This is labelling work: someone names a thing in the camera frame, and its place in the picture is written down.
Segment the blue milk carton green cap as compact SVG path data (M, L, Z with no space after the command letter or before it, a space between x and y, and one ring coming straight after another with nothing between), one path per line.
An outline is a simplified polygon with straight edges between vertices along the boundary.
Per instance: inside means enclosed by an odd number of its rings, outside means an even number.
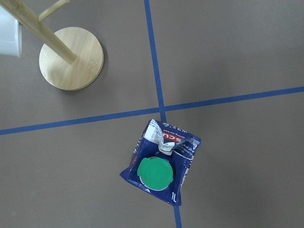
M151 119L120 176L172 205L181 205L181 187L201 139L179 127Z

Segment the white plastic cup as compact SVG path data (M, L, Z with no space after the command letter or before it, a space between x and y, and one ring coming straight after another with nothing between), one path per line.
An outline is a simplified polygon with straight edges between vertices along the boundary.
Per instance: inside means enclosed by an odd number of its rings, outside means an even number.
M20 57L22 53L22 27L3 7L0 7L0 54Z

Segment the wooden mug tree stand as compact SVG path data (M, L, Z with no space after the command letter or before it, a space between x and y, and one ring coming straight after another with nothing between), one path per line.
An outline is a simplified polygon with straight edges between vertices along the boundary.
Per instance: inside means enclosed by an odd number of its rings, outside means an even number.
M74 91L90 85L98 77L104 52L96 36L84 28L68 27L53 32L44 23L68 3L59 0L40 15L22 0L2 0L0 5L43 41L38 63L45 80L61 90Z

